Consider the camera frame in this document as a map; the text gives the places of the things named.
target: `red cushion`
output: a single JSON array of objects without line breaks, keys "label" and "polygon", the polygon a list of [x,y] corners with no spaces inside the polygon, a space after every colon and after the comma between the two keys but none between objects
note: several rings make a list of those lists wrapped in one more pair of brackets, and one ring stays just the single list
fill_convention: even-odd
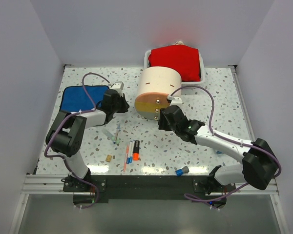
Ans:
[{"label": "red cushion", "polygon": [[152,67],[169,67],[176,70],[182,81],[200,81],[199,50],[186,45],[169,45],[151,51],[148,60]]}]

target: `white box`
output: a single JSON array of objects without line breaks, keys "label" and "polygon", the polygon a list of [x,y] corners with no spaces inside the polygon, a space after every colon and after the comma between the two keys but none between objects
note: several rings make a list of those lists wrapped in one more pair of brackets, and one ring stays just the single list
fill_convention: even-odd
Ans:
[{"label": "white box", "polygon": [[[150,54],[151,54],[151,50],[146,51],[144,69],[149,67],[148,57],[150,56]],[[191,85],[191,84],[196,84],[197,85],[197,84],[202,84],[202,83],[205,82],[205,69],[204,69],[204,63],[203,63],[203,59],[202,59],[202,56],[200,54],[200,51],[199,51],[199,57],[200,57],[200,68],[201,68],[201,81],[181,82],[181,86]]]}]

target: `speckled tabletop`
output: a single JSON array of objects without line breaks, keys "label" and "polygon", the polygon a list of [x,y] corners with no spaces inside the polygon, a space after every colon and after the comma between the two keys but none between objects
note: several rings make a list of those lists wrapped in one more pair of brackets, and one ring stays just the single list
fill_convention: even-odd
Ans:
[{"label": "speckled tabletop", "polygon": [[[237,163],[227,155],[217,155],[211,148],[183,142],[172,132],[159,131],[157,121],[141,118],[134,109],[142,72],[140,67],[65,68],[50,126],[59,111],[63,90],[68,86],[81,85],[83,75],[88,72],[101,74],[112,83],[124,82],[123,92],[130,105],[127,113],[116,114],[109,124],[85,130],[81,152],[93,175],[174,175],[175,170],[185,165],[190,170],[188,175],[204,175],[217,165]],[[95,76],[88,76],[85,84],[106,85],[105,81]],[[215,98],[213,127],[235,137],[250,139],[230,68],[206,68],[206,82],[202,86]],[[188,118],[208,121],[211,101],[206,93],[183,90],[182,100],[183,111]],[[121,142],[114,145],[102,133],[102,128],[114,133],[118,123],[121,123],[122,129]],[[123,172],[126,145],[131,139],[140,140],[140,159],[128,164]],[[45,158],[44,149],[45,145],[42,146],[36,174],[67,174],[62,160]],[[105,161],[107,155],[113,155],[111,162]]]}]

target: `cylindrical container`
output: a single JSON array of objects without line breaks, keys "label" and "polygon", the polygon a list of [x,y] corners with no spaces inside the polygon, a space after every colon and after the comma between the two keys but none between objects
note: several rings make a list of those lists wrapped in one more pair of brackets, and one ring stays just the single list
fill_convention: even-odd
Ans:
[{"label": "cylindrical container", "polygon": [[[167,108],[167,96],[181,87],[181,76],[168,67],[146,68],[140,78],[135,100],[136,111],[143,117],[158,120],[160,110]],[[181,96],[181,90],[174,96]]]}]

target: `blue object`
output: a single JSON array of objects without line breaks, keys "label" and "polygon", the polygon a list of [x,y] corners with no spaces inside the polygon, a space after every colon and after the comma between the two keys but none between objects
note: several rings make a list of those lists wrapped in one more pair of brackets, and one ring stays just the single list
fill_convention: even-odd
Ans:
[{"label": "blue object", "polygon": [[175,171],[175,172],[176,172],[176,175],[177,175],[177,176],[181,176],[181,175],[183,175],[184,173],[189,173],[189,167],[184,166],[182,169],[179,169],[179,170],[177,170],[177,171]]},{"label": "blue object", "polygon": [[182,169],[179,169],[176,171],[176,175],[177,176],[181,176],[184,172],[182,171]]},{"label": "blue object", "polygon": [[[95,104],[103,100],[104,92],[109,89],[106,85],[86,85],[85,87]],[[82,86],[70,86],[64,89],[60,110],[78,112],[79,110],[87,111],[92,108],[93,105]]]}]

